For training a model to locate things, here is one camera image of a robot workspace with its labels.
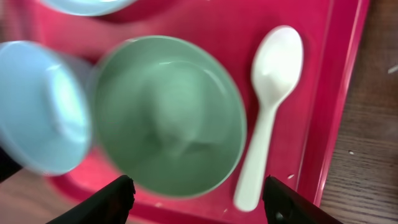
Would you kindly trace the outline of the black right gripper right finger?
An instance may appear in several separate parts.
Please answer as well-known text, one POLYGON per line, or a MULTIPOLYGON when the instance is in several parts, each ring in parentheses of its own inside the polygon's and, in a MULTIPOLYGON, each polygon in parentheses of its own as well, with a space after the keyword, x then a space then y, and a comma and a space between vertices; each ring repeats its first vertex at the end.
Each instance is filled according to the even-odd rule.
POLYGON ((262 199, 268 224, 342 224, 271 175, 262 199))

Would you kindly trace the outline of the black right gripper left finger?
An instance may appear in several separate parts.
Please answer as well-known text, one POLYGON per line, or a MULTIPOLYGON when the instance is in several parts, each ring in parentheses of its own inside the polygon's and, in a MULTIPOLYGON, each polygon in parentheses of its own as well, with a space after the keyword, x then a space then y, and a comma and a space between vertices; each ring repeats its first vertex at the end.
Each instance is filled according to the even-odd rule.
POLYGON ((125 224, 135 193, 133 180, 122 175, 48 224, 125 224))

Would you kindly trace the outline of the green bowl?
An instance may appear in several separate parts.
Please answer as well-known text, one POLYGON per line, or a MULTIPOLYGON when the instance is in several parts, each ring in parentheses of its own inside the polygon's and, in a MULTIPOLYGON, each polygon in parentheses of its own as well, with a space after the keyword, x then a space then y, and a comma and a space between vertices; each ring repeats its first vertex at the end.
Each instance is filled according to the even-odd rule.
POLYGON ((231 75, 176 37, 136 37, 103 55, 91 111, 96 142, 110 163, 165 197, 219 187, 246 142, 246 112, 231 75))

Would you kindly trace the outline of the light blue bowl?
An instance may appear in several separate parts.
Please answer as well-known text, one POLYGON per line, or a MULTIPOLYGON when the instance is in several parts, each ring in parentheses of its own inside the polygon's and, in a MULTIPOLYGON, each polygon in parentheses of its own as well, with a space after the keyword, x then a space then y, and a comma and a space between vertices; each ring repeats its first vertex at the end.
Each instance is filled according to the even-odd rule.
POLYGON ((39 43, 1 44, 1 147, 20 166, 62 175, 93 142, 93 66, 39 43))

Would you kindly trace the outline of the white plastic spoon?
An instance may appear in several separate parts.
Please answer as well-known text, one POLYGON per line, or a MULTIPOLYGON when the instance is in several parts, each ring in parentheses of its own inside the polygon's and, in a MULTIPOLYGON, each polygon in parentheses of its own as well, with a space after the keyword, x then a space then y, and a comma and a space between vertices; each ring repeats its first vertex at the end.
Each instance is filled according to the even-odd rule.
POLYGON ((259 203, 275 116, 297 86, 302 67, 303 42, 291 26, 273 28, 257 48, 251 81, 259 111, 233 197, 240 211, 250 212, 259 203))

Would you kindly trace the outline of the light blue plate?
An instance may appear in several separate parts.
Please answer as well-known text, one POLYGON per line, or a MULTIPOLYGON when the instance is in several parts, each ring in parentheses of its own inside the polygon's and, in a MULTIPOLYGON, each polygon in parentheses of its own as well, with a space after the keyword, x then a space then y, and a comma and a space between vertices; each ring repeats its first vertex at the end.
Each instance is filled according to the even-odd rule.
POLYGON ((136 0, 40 0, 44 6, 74 16, 103 16, 134 2, 136 0))

